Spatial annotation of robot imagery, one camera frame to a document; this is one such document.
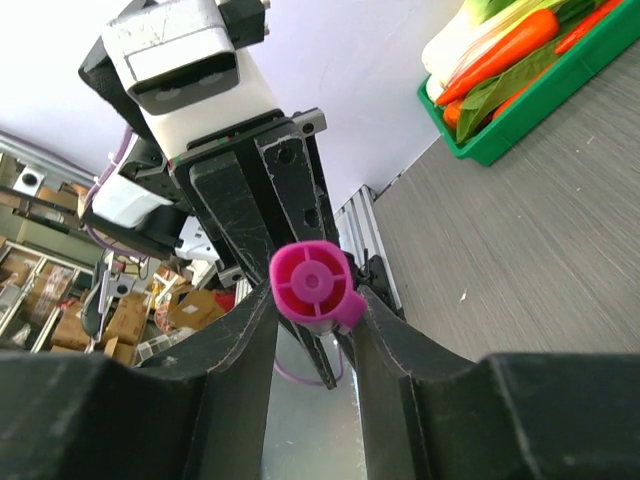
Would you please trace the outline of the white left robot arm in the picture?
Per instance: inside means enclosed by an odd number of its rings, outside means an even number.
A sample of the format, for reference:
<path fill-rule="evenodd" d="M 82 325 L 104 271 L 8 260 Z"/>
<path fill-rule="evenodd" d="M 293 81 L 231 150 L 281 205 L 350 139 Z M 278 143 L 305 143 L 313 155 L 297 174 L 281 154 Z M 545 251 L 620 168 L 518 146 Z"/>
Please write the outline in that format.
<path fill-rule="evenodd" d="M 282 247 L 336 242 L 318 109 L 285 114 L 250 47 L 265 1 L 133 1 L 103 28 L 83 82 L 128 123 L 85 220 L 144 256 L 202 259 L 251 284 Z"/>

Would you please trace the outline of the magenta marker cap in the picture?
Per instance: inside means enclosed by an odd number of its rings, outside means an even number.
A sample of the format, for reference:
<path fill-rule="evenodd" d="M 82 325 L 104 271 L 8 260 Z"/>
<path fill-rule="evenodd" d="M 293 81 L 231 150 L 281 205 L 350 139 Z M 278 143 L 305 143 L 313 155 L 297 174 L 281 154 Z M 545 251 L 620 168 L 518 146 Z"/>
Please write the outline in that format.
<path fill-rule="evenodd" d="M 346 254 L 328 241 L 296 242 L 280 248 L 270 261 L 269 280 L 278 311 L 301 326 L 331 319 L 346 334 L 367 308 L 355 290 Z"/>

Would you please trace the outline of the white marker pen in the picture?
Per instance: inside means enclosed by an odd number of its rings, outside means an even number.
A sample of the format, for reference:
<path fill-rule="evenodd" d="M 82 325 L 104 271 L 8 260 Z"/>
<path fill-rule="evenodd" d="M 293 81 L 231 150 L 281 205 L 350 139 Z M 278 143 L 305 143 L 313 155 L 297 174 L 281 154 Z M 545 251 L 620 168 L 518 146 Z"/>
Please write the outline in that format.
<path fill-rule="evenodd" d="M 335 320 L 323 320 L 320 322 L 303 323 L 302 326 L 309 330 L 312 334 L 323 336 L 327 334 L 339 333 L 342 334 L 343 326 Z"/>

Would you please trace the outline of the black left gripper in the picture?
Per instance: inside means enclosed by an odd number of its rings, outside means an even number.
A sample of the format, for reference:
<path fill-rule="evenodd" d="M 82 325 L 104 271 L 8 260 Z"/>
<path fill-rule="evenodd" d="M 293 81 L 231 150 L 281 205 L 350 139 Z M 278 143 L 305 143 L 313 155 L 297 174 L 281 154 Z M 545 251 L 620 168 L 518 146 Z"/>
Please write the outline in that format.
<path fill-rule="evenodd" d="M 315 140 L 326 127 L 318 108 L 292 116 L 272 110 L 190 142 L 171 162 L 171 177 L 208 238 L 253 286 L 268 279 L 279 248 L 330 237 Z"/>

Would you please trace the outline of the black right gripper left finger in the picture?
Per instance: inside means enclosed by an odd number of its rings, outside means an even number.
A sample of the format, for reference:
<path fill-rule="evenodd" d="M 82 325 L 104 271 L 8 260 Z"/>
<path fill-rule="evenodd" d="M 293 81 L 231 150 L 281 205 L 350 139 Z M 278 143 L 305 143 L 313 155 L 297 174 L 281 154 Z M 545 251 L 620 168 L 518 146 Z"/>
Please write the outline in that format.
<path fill-rule="evenodd" d="M 278 330 L 270 287 L 141 366 L 1 356 L 5 479 L 255 479 Z"/>

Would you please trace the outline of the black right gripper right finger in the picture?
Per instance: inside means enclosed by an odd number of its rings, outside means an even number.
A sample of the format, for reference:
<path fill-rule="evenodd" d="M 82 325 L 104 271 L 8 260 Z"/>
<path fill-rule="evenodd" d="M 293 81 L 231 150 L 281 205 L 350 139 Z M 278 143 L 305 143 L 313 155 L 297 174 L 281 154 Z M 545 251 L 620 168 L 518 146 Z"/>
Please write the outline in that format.
<path fill-rule="evenodd" d="M 499 353 L 471 362 L 370 289 L 354 332 L 371 479 L 635 479 L 635 354 Z"/>

